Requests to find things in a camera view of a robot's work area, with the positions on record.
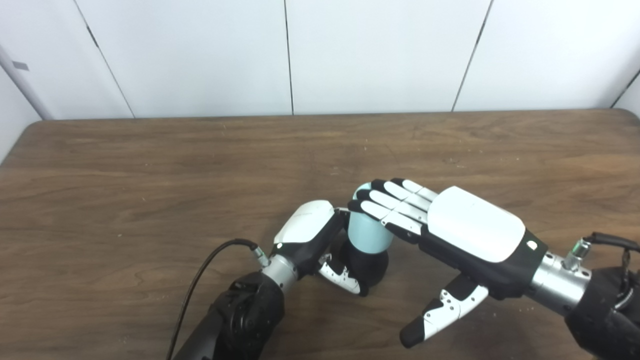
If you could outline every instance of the light blue cup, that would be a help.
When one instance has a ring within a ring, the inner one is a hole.
[[[370,190],[371,183],[360,185],[353,193],[353,199],[356,199],[356,193],[359,190]],[[385,229],[379,221],[373,220],[369,216],[361,213],[351,213],[349,219],[349,239],[353,246],[367,254],[379,254],[389,248],[394,235]]]

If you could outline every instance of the robotic hand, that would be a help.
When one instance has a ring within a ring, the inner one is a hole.
[[[356,289],[357,282],[344,267],[333,261],[337,269],[333,272],[327,265],[330,259],[323,256],[345,219],[345,212],[325,200],[300,206],[276,235],[262,269],[234,281],[218,296],[174,360],[258,359],[284,317],[285,293],[296,281],[315,273],[321,263],[325,276]],[[262,255],[259,248],[252,250]]]
[[[527,295],[563,316],[577,343],[597,357],[640,358],[640,272],[628,269],[629,251],[640,252],[638,244],[594,233],[562,258],[518,217],[455,186],[438,194],[410,180],[375,180],[356,198],[349,210],[461,272],[402,329],[405,347],[432,337],[488,295]],[[597,243],[622,247],[622,266],[581,267]]]

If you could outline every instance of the black fingertip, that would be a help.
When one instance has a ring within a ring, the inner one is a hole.
[[[349,201],[349,203],[347,204],[347,209],[354,211],[356,213],[363,213],[364,210],[362,209],[362,200]]]
[[[400,177],[394,177],[393,179],[391,179],[390,181],[398,186],[400,186],[401,188],[404,188],[404,180],[406,179],[401,179]]]
[[[412,348],[423,341],[424,320],[421,316],[418,316],[400,330],[400,342],[405,348]]]
[[[374,181],[371,181],[371,189],[387,193],[387,190],[385,189],[386,182],[387,180],[375,179]]]
[[[359,200],[371,200],[371,190],[358,190],[358,192],[356,192],[356,197]]]

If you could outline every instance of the wood grain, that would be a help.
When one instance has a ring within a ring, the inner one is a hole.
[[[594,230],[640,239],[638,125],[621,110],[39,122],[0,167],[0,358],[160,359],[215,246],[269,248],[300,204],[343,206],[374,178],[463,187],[558,254]],[[618,261],[597,249],[587,266]],[[256,267],[246,249],[216,258],[183,335]],[[262,358],[589,358],[528,299],[489,299],[405,350],[400,328],[455,273],[398,240],[366,298],[305,278]]]

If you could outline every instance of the white wall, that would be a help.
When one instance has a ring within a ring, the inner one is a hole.
[[[489,0],[289,0],[295,114],[450,111]]]
[[[291,114],[282,0],[78,0],[136,117]]]
[[[494,0],[456,111],[608,108],[640,69],[640,1]]]
[[[2,64],[49,119],[132,117],[73,0],[0,0]]]
[[[40,116],[0,67],[0,163],[29,124]]]
[[[640,117],[640,76],[629,86],[616,103],[616,108],[627,109]]]

